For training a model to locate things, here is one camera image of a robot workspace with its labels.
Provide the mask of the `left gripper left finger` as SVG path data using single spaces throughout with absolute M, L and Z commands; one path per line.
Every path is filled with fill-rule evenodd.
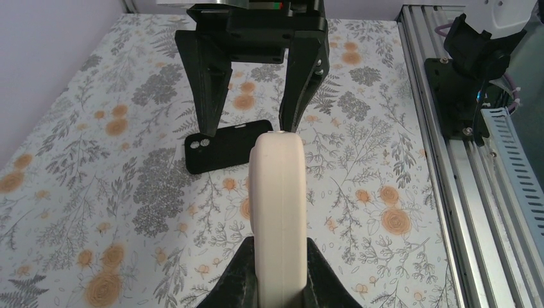
M 197 308 L 257 306 L 254 237 L 247 237 L 242 241 L 216 285 Z

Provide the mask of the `aluminium mounting rail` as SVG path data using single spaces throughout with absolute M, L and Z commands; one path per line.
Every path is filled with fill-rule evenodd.
M 457 303 L 542 307 L 543 255 L 530 237 L 490 135 L 483 146 L 477 146 L 473 141 L 446 139 L 440 130 L 424 61 L 452 60 L 444 41 L 448 26 L 463 11 L 441 4 L 412 4 L 402 8 L 398 19 Z M 520 89 L 507 73 L 513 53 L 505 73 L 488 81 L 482 109 L 506 108 L 512 122 L 521 107 Z

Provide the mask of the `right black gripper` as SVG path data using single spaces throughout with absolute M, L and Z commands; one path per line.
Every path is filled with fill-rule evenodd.
M 322 1 L 200 1 L 187 14 L 195 30 L 174 41 L 192 90 L 200 133 L 216 135 L 232 62 L 281 64 L 288 49 L 280 129 L 296 132 L 329 72 L 328 24 Z

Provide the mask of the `floral patterned table mat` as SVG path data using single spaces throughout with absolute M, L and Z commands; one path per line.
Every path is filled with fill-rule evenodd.
M 364 307 L 457 307 L 398 26 L 328 25 L 308 235 Z M 2 307 L 195 307 L 251 234 L 247 166 L 185 168 L 193 27 L 122 16 L 2 168 Z

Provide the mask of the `phone with beige case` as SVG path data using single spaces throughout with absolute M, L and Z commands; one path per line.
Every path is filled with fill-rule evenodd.
M 258 137 L 248 178 L 258 306 L 302 307 L 307 285 L 307 181 L 300 137 L 289 132 Z

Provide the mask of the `black phone case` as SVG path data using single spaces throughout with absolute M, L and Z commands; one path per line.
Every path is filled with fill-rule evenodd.
M 220 128 L 213 137 L 189 135 L 184 141 L 186 168 L 198 175 L 247 164 L 258 137 L 272 129 L 270 121 L 263 119 Z

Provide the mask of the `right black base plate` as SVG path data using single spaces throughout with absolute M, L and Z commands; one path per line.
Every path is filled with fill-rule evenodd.
M 489 132 L 482 109 L 490 83 L 460 73 L 453 60 L 428 58 L 424 69 L 443 137 L 483 146 Z

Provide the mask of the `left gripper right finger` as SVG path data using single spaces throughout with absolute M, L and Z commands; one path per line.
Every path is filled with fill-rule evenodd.
M 307 285 L 304 307 L 361 308 L 334 273 L 316 243 L 307 238 Z

